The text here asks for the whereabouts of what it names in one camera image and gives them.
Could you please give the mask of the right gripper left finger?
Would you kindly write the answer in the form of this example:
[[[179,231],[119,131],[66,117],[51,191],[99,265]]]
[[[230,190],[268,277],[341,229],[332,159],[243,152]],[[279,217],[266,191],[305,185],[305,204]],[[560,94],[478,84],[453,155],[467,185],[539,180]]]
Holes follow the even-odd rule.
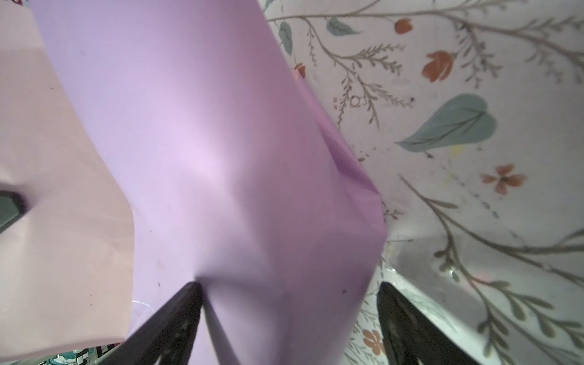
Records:
[[[201,318],[201,284],[185,284],[147,322],[100,363],[187,365]]]

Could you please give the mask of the pink wrapping paper sheet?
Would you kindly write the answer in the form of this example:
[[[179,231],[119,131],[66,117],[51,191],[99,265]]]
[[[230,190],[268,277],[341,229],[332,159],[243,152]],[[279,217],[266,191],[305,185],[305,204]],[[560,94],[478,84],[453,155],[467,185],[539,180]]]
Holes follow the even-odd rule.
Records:
[[[256,1],[1,3],[1,359],[129,343],[184,284],[194,364],[339,364],[380,194]]]

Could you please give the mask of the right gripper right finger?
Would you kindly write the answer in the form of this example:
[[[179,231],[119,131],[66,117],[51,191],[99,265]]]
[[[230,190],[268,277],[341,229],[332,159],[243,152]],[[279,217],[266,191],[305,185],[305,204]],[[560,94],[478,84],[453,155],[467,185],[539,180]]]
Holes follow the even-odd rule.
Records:
[[[390,364],[476,364],[392,284],[377,294],[383,346]]]

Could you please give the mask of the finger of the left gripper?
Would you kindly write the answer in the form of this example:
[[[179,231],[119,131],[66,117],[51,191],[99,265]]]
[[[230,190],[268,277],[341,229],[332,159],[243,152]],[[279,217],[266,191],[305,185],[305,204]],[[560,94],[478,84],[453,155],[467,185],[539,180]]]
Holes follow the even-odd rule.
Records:
[[[0,196],[0,233],[3,233],[26,214],[27,202],[17,192],[2,190]]]

